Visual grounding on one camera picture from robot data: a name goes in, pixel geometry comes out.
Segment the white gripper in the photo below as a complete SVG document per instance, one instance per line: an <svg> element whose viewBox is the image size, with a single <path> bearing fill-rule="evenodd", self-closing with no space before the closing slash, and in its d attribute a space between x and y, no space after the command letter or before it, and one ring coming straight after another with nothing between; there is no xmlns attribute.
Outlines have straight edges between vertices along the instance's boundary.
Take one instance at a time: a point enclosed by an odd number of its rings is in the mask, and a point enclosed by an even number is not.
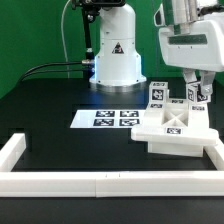
<svg viewBox="0 0 224 224"><path fill-rule="evenodd" d="M189 34L175 35L170 27L160 28L159 42L165 64L184 68L186 84L197 81L193 69L201 70L201 93L210 96L215 72L224 71L224 19L209 16L194 22Z"/></svg>

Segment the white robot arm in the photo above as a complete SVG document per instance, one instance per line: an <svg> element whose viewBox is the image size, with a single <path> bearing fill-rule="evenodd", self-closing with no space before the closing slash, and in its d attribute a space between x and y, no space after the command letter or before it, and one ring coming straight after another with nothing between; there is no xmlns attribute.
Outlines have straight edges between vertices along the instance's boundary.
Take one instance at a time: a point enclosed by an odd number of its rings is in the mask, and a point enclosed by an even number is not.
<svg viewBox="0 0 224 224"><path fill-rule="evenodd" d="M212 94L217 72L224 71L224 8L217 0L162 0L154 15L164 62L183 69L187 83ZM100 51L94 59L94 88L128 91L146 81L135 48L135 12L126 4L100 10Z"/></svg>

